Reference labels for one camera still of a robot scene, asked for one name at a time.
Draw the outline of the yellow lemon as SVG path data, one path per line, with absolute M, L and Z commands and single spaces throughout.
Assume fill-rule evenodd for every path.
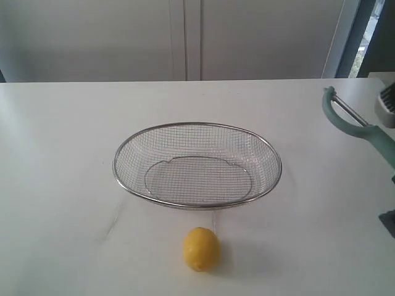
M 197 272 L 212 271 L 220 262 L 221 252 L 218 237 L 207 228 L 194 228 L 183 240 L 183 260 L 189 268 Z

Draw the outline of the oval metal mesh basket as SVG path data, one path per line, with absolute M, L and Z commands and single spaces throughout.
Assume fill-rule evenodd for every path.
M 143 129 L 117 149 L 112 171 L 127 192 L 182 210 L 219 210 L 257 200 L 280 181 L 278 152 L 252 131 L 179 122 Z

